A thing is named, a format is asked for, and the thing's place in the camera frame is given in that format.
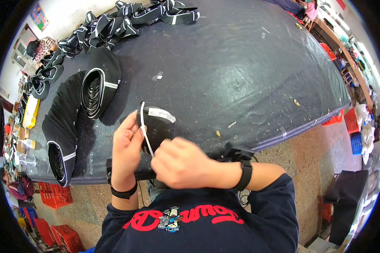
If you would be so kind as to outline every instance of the plaid shirt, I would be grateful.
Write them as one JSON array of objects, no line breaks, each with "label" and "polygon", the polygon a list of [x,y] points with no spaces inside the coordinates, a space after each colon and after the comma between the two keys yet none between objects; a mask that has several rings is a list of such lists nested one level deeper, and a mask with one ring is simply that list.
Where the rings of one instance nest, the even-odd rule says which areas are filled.
[{"label": "plaid shirt", "polygon": [[34,58],[34,61],[37,62],[37,68],[39,68],[42,65],[41,59],[43,59],[44,56],[51,50],[55,43],[55,40],[50,37],[45,37],[39,41],[41,52],[37,53],[37,55]]}]

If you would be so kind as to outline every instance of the black wrist strap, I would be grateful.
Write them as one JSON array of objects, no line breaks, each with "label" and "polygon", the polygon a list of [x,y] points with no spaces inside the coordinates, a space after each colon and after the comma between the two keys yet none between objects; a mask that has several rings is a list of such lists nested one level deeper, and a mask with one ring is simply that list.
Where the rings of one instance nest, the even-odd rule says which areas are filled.
[{"label": "black wrist strap", "polygon": [[243,191],[252,177],[252,165],[249,161],[241,160],[242,176],[239,183],[234,187],[237,191]]},{"label": "black wrist strap", "polygon": [[129,191],[116,191],[113,187],[111,187],[111,194],[116,196],[117,198],[123,198],[129,200],[130,197],[137,191],[138,181],[135,181],[135,186]]}]

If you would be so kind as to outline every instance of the cartoon patch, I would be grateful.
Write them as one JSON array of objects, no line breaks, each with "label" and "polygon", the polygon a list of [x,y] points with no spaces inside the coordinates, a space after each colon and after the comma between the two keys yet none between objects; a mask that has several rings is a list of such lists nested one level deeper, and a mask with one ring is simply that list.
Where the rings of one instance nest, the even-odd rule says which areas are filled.
[{"label": "cartoon patch", "polygon": [[178,221],[182,220],[182,216],[177,214],[178,206],[173,206],[163,211],[163,216],[159,217],[159,225],[157,228],[164,229],[169,233],[175,233],[180,230]]}]

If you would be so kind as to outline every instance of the yellow box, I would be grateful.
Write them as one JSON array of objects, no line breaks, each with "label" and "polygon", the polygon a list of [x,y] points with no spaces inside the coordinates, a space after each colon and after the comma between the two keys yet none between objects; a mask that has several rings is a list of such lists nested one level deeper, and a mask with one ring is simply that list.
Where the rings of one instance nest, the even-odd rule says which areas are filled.
[{"label": "yellow box", "polygon": [[28,97],[27,107],[25,108],[24,113],[23,127],[31,129],[35,126],[40,101],[41,99],[36,99],[33,95]]}]

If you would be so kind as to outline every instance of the wrist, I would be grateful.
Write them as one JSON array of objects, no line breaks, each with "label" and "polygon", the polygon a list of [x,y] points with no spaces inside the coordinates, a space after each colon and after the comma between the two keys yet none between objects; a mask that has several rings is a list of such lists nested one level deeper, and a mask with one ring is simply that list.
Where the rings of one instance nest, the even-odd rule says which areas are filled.
[{"label": "wrist", "polygon": [[238,184],[242,176],[240,162],[218,162],[212,160],[209,187],[231,189]]},{"label": "wrist", "polygon": [[113,177],[113,174],[111,173],[111,186],[116,191],[129,191],[135,186],[135,184],[136,184],[136,179],[133,173],[126,177],[118,177],[118,178]]}]

